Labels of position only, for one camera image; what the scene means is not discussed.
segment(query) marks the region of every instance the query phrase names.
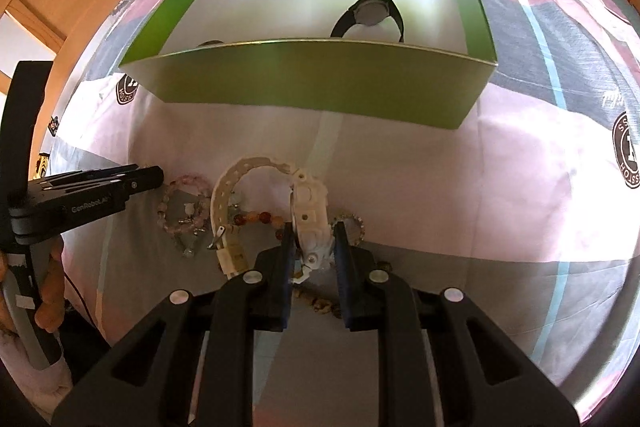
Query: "red and orange beaded bracelet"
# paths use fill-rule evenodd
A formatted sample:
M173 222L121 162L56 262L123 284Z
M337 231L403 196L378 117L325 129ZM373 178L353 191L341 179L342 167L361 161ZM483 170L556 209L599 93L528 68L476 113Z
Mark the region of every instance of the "red and orange beaded bracelet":
M236 214L234 216L234 224L238 227L247 223L257 223L260 221L265 225L271 225L276 230L276 239L282 241L284 235L284 218L281 216L271 216L270 212L248 212L246 214Z

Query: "bed sheet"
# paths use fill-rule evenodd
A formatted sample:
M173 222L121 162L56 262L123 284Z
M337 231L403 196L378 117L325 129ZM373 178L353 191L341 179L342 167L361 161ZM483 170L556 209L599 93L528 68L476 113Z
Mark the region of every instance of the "bed sheet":
M135 162L160 165L168 180L197 173L213 182L247 155L305 166L331 205L364 218L365 248L418 289L462 288L588 417L640 328L640 192L612 143L625 112L628 157L638 143L640 40L611 0L482 0L498 68L457 131L162 103L116 69L161 1L133 1L98 48L45 144L50 173ZM127 83L134 95L123 98ZM286 180L275 172L252 172L239 192L246 210L286 215ZM65 235L65 269L110 343L172 290L224 282L212 253L182 258L159 229L160 198L136 196L125 212ZM274 245L260 226L242 241L252 255ZM329 280L312 283L332 295ZM375 422L376 360L375 335L347 334L296 301L286 333L257 339L256 425Z

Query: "black cable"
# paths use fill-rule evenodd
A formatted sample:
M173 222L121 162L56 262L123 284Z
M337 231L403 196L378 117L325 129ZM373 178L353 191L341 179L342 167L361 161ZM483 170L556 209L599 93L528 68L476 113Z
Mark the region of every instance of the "black cable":
M69 284L71 286L73 286L74 290L76 291L76 293L78 294L78 297L80 298L80 300L82 301L82 306L84 306L84 311L86 312L87 317L89 317L89 320L91 321L91 324L93 325L93 327L95 329L98 329L98 326L95 325L95 322L91 316L91 313L89 313L89 308L86 306L86 302L84 302L84 299L82 298L82 295L80 295L80 292L78 291L78 288L76 287L76 285L74 284L74 282L71 280L71 277L69 277L66 272L65 272L65 279L69 281Z

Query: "watch face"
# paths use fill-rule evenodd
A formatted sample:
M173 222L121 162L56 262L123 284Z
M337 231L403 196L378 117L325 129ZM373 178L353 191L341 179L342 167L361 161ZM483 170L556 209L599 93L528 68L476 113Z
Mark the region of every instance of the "watch face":
M383 0L366 0L353 11L358 24L375 26L389 17L389 8Z

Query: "green box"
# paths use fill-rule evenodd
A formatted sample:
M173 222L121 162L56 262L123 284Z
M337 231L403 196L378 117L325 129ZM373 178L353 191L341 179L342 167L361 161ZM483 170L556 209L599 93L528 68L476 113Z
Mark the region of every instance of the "green box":
M159 55L194 0L164 0L120 67L164 102L276 105L460 126L497 66L480 0L456 0L468 54L391 42L277 39Z

